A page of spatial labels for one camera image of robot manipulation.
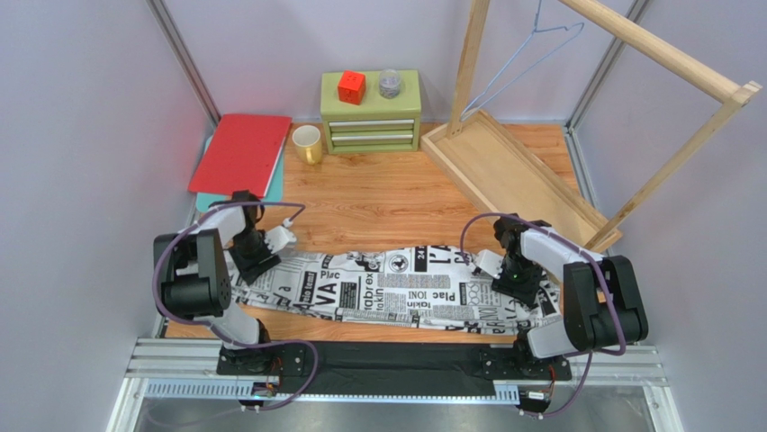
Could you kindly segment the newspaper print trousers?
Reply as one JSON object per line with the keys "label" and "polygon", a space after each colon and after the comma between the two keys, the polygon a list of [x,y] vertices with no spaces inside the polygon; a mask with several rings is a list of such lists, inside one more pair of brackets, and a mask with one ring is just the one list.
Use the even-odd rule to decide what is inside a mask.
{"label": "newspaper print trousers", "polygon": [[286,249],[248,283],[225,257],[234,300],[337,322],[515,336],[562,318],[560,289],[544,279],[527,306],[492,289],[458,247],[417,246],[343,254]]}

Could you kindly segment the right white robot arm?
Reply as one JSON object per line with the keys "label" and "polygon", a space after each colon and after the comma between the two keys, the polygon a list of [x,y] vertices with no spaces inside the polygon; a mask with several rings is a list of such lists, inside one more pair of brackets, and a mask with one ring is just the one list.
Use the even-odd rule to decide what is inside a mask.
{"label": "right white robot arm", "polygon": [[649,333],[632,263],[582,249],[542,220],[512,213],[494,224],[505,255],[491,271],[492,289],[534,307],[545,275],[564,286],[564,315],[556,322],[523,331],[510,365],[529,377],[549,372],[565,356],[601,351],[620,356],[627,345]]}

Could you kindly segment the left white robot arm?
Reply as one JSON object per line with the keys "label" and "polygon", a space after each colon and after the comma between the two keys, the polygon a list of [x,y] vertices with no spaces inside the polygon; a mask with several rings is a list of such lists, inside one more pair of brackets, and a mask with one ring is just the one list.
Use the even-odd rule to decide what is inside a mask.
{"label": "left white robot arm", "polygon": [[265,375],[276,369],[275,350],[264,324],[233,301],[227,261],[253,284],[281,259],[257,228],[265,208],[256,195],[237,191],[224,207],[199,229],[155,238],[157,299],[171,315],[200,323],[221,340],[217,374]]}

